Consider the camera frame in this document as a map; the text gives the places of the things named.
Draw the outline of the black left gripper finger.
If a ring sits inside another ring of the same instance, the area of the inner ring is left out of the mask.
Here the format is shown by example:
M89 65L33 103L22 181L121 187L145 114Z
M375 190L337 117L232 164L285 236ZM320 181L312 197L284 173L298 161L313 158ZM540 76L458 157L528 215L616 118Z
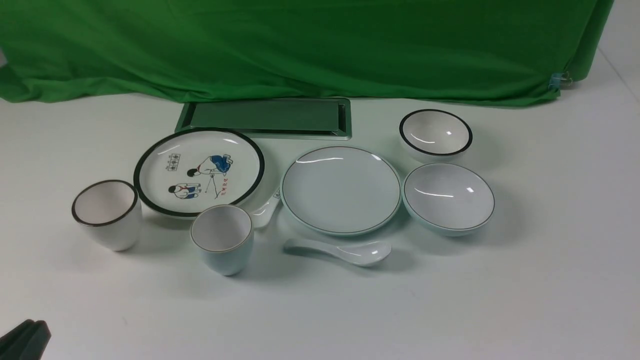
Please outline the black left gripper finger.
M34 340L41 323L28 319L0 338L1 360L39 360L41 351Z

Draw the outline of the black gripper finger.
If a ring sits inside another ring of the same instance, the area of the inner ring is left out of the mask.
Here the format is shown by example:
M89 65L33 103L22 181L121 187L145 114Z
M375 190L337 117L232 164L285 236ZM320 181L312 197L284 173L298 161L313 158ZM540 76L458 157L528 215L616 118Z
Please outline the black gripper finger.
M14 358L16 360L41 360L51 331L46 321L28 321L17 340L14 342Z

